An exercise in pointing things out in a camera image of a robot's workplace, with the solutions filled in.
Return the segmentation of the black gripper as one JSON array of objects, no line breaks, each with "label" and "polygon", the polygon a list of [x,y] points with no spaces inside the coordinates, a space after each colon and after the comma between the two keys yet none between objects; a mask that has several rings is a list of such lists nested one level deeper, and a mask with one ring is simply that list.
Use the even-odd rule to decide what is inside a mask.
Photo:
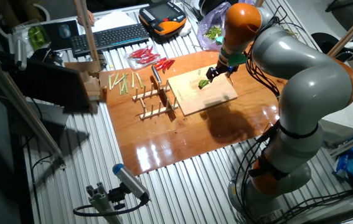
[{"label": "black gripper", "polygon": [[225,76],[230,77],[231,74],[233,74],[237,71],[238,71],[237,66],[231,67],[231,66],[225,65],[222,62],[218,61],[216,67],[209,67],[209,69],[206,73],[206,77],[209,82],[212,82],[213,79],[219,75],[218,72],[226,72]]}]

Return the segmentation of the person's bare hand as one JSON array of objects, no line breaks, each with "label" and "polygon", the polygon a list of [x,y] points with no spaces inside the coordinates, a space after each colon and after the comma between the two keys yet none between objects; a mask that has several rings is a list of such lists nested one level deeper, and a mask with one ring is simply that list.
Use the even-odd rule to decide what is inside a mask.
[{"label": "person's bare hand", "polygon": [[[94,23],[95,23],[95,20],[94,20],[94,17],[93,17],[93,14],[91,11],[87,11],[87,14],[88,14],[88,17],[89,17],[89,21],[90,21],[90,24],[91,26],[94,26]],[[83,22],[82,22],[82,15],[79,11],[77,11],[77,21],[78,23],[82,26],[83,25]]]}]

